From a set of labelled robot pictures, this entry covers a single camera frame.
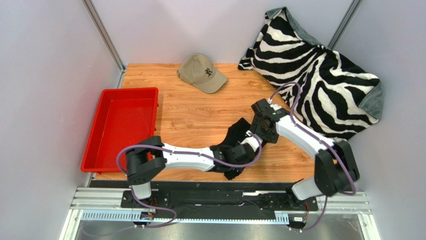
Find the beige baseball cap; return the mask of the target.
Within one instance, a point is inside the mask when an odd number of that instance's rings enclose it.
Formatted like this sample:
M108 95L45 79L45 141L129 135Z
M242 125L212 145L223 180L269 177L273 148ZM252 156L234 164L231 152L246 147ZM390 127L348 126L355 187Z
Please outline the beige baseball cap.
M228 78L213 66L210 59L200 53L188 56L176 74L185 83L207 94L216 93L228 82Z

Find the zebra print blanket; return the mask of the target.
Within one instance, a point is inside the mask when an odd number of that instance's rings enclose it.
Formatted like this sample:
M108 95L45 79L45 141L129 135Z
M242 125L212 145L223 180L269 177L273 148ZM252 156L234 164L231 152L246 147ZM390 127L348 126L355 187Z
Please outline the zebra print blanket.
M238 68L259 73L294 106L294 115L322 136L347 141L381 120L379 77L307 33L287 7L265 12Z

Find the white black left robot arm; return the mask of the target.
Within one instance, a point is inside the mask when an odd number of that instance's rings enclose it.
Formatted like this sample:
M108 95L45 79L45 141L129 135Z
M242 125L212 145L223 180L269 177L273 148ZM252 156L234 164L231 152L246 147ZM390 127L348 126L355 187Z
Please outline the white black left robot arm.
M177 147L152 136L138 144L125 147L117 155L124 155L127 176L134 198L145 200L152 196L151 180L167 169L194 169L223 174L240 173L256 163L263 151L263 140L248 131L237 145L214 145L204 148Z

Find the red plastic tray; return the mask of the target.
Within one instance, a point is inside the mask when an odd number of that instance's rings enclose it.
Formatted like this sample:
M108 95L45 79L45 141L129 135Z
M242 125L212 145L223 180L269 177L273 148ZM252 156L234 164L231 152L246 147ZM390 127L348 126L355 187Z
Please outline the red plastic tray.
M84 173L117 172L118 153L154 135L159 90L156 87L101 92L80 165Z

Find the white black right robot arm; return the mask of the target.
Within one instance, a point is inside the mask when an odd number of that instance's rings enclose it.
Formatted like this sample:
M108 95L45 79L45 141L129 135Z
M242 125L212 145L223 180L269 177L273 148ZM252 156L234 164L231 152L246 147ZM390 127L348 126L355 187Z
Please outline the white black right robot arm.
M288 110L264 98L252 104L251 109L254 117L250 132L259 137L262 144L275 144L279 137L283 137L314 161L312 177L286 188L285 202L289 207L298 206L311 197L356 193L355 182L360 173L347 141L335 141L320 135L303 126Z

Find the black t shirt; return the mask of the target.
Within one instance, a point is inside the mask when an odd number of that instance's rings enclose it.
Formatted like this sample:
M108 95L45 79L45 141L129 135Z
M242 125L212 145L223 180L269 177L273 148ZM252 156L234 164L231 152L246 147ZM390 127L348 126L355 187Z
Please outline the black t shirt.
M213 152L213 157L224 162L225 157L223 154L225 145L236 147L238 145L244 145L243 140L247 137L246 132L250 130L251 124L247 122L243 117L240 118L236 123L231 125L228 130L224 140L217 144L212 145L209 149ZM214 167L208 172L223 173L225 178L228 180L233 180L239 176L244 170L244 167L235 168L222 163L214 162Z

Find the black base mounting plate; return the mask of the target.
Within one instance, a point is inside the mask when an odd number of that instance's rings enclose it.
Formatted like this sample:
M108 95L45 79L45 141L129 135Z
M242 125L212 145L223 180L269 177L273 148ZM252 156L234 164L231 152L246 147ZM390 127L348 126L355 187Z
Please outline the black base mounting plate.
M136 201L123 180L95 180L91 188L123 189L119 207L139 210L139 219L188 221L274 221L287 222L283 214L315 213L318 199L310 197L300 205L286 203L288 182L152 181L151 197Z

